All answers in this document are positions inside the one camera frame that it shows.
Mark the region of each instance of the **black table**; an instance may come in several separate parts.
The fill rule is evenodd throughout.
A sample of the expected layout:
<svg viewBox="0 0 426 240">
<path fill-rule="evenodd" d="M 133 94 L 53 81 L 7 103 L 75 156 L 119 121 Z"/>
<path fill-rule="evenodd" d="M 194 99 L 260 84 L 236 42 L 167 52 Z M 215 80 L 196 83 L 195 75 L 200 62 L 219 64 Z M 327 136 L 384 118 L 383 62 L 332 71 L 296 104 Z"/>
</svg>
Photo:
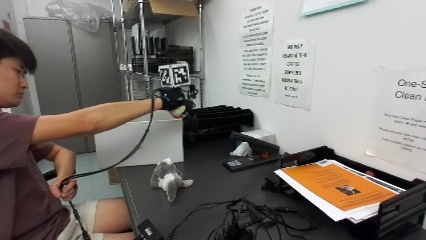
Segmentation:
<svg viewBox="0 0 426 240">
<path fill-rule="evenodd" d="M 258 166 L 235 173 L 228 172 L 222 167 L 222 162 L 227 160 L 228 153 L 234 148 L 234 140 L 223 138 L 195 142 L 190 149 L 184 149 L 184 161 L 176 163 L 175 166 L 183 173 L 183 179 L 192 179 L 194 183 L 188 188 L 178 190 L 175 200 L 171 203 L 166 199 L 164 191 L 154 189 L 149 185 L 154 165 L 118 168 L 134 230 L 135 226 L 147 218 L 162 236 L 166 237 L 174 226 L 199 204 L 235 200 L 246 196 L 247 200 L 255 204 L 295 208 L 308 213 L 318 222 L 316 229 L 304 233 L 291 231 L 306 239 L 356 239 L 350 234 L 351 223 L 334 222 L 304 199 L 296 200 L 260 190 L 264 176 L 276 169 L 275 164 Z M 223 221 L 224 211 L 222 206 L 192 214 L 174 239 L 207 239 L 211 230 Z M 288 217 L 286 220 L 298 227 L 307 226 L 307 222 L 299 218 Z M 279 239 L 275 227 L 268 229 L 268 233 L 271 239 Z M 283 228 L 280 236 L 282 239 L 299 239 L 290 237 Z M 268 239 L 264 230 L 258 230 L 256 239 Z M 426 230 L 415 231 L 403 239 L 424 240 Z"/>
</svg>

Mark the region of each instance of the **orange paper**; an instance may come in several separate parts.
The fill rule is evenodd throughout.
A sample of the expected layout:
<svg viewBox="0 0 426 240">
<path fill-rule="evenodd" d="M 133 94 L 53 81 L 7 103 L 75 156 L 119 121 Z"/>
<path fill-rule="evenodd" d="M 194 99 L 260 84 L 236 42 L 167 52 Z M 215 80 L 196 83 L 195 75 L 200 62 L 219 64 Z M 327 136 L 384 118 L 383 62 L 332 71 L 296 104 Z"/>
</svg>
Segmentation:
<svg viewBox="0 0 426 240">
<path fill-rule="evenodd" d="M 379 203 L 396 194 L 336 165 L 280 169 L 303 187 L 343 211 Z"/>
</svg>

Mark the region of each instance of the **man's hand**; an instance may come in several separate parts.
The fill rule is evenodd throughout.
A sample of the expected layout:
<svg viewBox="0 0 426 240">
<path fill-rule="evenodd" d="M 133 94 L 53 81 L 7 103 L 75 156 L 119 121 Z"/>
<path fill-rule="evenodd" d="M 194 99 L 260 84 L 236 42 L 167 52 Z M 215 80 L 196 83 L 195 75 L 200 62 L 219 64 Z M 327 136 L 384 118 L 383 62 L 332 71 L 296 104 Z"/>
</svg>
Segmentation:
<svg viewBox="0 0 426 240">
<path fill-rule="evenodd" d="M 184 95 L 179 88 L 162 87 L 157 90 L 162 100 L 162 110 L 171 111 L 183 105 Z"/>
<path fill-rule="evenodd" d="M 67 184 L 61 188 L 61 182 L 62 179 L 57 179 L 51 184 L 50 184 L 50 192 L 55 198 L 61 198 L 63 201 L 70 201 L 75 195 L 77 195 L 77 180 L 70 179 Z"/>
</svg>

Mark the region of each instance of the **small white figurine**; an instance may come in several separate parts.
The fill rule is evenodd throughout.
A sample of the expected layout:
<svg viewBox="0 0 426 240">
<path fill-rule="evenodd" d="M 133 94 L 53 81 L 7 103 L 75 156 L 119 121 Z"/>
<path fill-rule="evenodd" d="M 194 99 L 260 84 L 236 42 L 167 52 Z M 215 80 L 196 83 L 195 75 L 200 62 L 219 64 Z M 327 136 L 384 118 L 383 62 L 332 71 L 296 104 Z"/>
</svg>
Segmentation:
<svg viewBox="0 0 426 240">
<path fill-rule="evenodd" d="M 180 187 L 188 187 L 192 184 L 192 180 L 182 180 L 182 173 L 175 168 L 170 158 L 159 161 L 154 168 L 154 172 L 150 176 L 150 186 L 162 188 L 167 195 L 168 202 L 175 199 L 176 189 Z"/>
</svg>

